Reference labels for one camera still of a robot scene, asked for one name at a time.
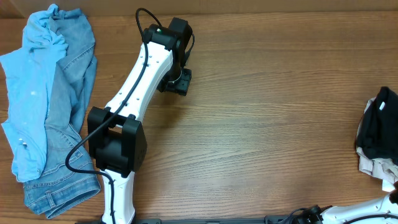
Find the black t-shirt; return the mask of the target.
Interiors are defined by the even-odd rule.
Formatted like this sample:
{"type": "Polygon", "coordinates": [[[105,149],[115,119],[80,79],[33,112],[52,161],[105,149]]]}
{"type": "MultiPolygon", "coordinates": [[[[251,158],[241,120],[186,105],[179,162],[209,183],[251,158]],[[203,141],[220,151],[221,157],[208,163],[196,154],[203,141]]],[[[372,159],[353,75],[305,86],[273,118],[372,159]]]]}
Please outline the black t-shirt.
{"type": "Polygon", "coordinates": [[[397,94],[383,86],[364,112],[357,146],[369,159],[397,164],[397,94]]]}

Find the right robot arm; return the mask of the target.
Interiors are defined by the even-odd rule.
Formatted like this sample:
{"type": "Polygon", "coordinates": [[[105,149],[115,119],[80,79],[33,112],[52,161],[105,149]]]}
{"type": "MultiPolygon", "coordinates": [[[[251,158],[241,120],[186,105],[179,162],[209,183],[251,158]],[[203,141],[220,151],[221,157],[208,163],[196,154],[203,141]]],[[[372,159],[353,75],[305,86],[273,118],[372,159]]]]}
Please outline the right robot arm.
{"type": "Polygon", "coordinates": [[[385,197],[339,207],[314,206],[297,215],[292,223],[304,224],[397,224],[397,182],[385,197]]]}

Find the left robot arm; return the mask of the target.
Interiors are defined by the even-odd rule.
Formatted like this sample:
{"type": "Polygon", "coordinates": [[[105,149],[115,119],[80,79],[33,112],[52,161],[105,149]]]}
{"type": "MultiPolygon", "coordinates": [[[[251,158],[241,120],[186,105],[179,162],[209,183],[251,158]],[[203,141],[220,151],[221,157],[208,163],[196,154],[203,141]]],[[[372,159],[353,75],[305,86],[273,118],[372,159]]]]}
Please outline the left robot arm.
{"type": "Polygon", "coordinates": [[[89,154],[106,173],[101,223],[132,223],[134,174],[143,163],[147,141],[142,121],[155,91],[185,96],[192,78],[185,67],[194,45],[192,28],[174,17],[168,27],[144,29],[139,57],[121,89],[104,108],[87,117],[89,154]]]}

